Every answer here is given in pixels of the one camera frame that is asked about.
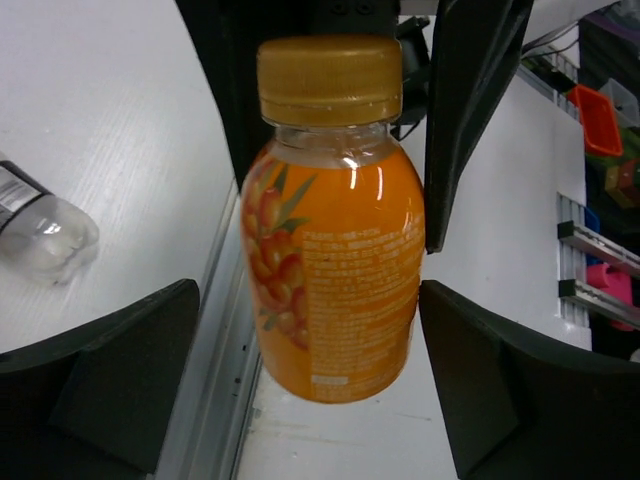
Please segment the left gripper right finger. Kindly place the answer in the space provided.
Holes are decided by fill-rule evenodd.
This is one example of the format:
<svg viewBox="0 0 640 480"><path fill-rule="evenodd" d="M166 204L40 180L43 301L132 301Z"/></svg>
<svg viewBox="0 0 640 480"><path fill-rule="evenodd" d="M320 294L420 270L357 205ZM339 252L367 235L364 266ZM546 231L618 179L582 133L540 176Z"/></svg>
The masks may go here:
<svg viewBox="0 0 640 480"><path fill-rule="evenodd" d="M636 479L639 366L543 335L435 280L419 311L460 479Z"/></svg>

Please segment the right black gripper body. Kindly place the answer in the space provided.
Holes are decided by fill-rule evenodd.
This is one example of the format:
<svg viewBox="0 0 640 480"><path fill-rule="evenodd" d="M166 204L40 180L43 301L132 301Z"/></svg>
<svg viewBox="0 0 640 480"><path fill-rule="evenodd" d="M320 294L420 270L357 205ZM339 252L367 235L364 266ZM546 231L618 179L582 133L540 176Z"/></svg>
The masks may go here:
<svg viewBox="0 0 640 480"><path fill-rule="evenodd" d="M271 1L269 37L371 34L395 37L402 15L426 17L438 1Z"/></svg>

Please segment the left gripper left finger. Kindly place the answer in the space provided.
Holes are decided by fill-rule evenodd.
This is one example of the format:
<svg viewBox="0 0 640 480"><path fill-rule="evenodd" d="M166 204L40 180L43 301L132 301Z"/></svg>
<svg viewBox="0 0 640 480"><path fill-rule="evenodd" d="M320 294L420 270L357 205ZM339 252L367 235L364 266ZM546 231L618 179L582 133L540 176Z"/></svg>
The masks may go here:
<svg viewBox="0 0 640 480"><path fill-rule="evenodd" d="M158 466L198 324L183 279L1 356L4 479L145 479Z"/></svg>

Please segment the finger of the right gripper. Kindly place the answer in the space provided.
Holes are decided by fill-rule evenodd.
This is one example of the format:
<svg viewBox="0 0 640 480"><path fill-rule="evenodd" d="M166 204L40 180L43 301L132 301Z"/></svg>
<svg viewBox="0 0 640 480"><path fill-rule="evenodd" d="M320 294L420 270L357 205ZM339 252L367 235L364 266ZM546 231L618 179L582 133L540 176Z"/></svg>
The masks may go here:
<svg viewBox="0 0 640 480"><path fill-rule="evenodd" d="M185 23L218 107L236 183L271 139L262 118L256 77L258 47L278 35L278 1L179 0Z"/></svg>
<svg viewBox="0 0 640 480"><path fill-rule="evenodd" d="M425 249L443 249L461 175L520 65L532 0L440 1L425 144Z"/></svg>

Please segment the clear bottle black label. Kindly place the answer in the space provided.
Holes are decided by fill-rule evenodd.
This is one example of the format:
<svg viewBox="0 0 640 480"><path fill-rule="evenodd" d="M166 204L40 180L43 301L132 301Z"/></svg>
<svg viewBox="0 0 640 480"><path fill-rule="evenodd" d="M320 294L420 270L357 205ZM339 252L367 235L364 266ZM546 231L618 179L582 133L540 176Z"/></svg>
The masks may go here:
<svg viewBox="0 0 640 480"><path fill-rule="evenodd" d="M99 228L14 162L1 159L1 260L47 286L69 283L98 256Z"/></svg>

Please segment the orange juice bottle gold cap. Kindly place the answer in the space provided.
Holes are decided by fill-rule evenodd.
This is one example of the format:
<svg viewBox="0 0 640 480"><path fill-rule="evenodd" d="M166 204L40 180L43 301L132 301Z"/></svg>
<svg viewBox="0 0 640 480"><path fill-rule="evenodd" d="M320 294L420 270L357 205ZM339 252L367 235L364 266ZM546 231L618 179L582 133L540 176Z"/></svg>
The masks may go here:
<svg viewBox="0 0 640 480"><path fill-rule="evenodd" d="M241 192L241 234L263 364L325 404L386 389L405 366L424 255L423 187L390 133L402 109L391 37L263 43L272 139Z"/></svg>

